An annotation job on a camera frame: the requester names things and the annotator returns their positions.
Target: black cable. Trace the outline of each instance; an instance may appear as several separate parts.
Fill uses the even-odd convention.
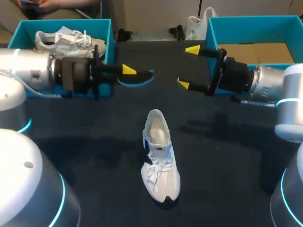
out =
[[[200,0],[199,11],[198,11],[198,18],[200,18],[201,7],[202,7],[202,0]]]

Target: white shoelace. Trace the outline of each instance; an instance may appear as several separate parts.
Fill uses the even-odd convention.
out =
[[[147,171],[147,180],[153,183],[152,190],[155,190],[157,180],[161,176],[161,173],[172,170],[173,156],[172,152],[169,151],[169,155],[163,163],[159,163],[159,160],[156,157],[153,157],[153,153],[151,151],[149,152],[148,157],[151,159],[153,165],[151,165]]]
[[[91,37],[90,37],[90,35],[86,34],[86,31],[84,31],[84,34],[82,34],[79,31],[72,31],[71,35],[75,36],[76,38],[79,38],[78,41],[72,42],[71,44],[81,43],[81,46],[83,48],[87,48],[87,47],[91,46]]]

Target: cardboard box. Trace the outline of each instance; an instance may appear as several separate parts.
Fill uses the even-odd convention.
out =
[[[245,64],[260,64],[254,44],[219,44],[219,48],[227,51],[228,57]]]
[[[219,44],[227,56],[245,64],[293,64],[294,60],[285,43]]]
[[[254,44],[254,47],[261,64],[294,64],[286,43]]]

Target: black table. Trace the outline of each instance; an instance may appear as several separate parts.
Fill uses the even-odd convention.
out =
[[[116,86],[112,98],[29,99],[33,140],[77,194],[82,226],[271,225],[260,169],[263,187],[272,188],[298,145],[275,135],[274,109],[207,98],[177,83],[179,76],[208,83],[206,59],[184,53],[195,44],[204,42],[118,44],[117,63],[155,69],[155,80]],[[142,130],[154,108],[169,125],[181,176],[171,210],[153,202],[140,173]]]

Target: turquoise box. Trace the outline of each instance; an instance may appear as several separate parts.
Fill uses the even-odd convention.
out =
[[[218,44],[286,43],[295,63],[303,63],[303,23],[298,16],[211,17],[206,33],[206,47]],[[211,75],[216,59],[208,58]],[[286,69],[291,64],[265,64]],[[228,93],[218,89],[217,93]]]
[[[32,50],[35,47],[35,34],[37,31],[55,33],[62,28],[62,26],[82,33],[84,33],[85,30],[87,35],[90,35],[92,38],[106,41],[105,64],[114,63],[115,41],[110,19],[24,20],[19,23],[14,36],[10,41],[9,48]],[[101,84],[99,89],[100,96],[110,96],[111,86],[109,84]],[[65,94],[66,91],[60,86],[57,86],[52,93]]]

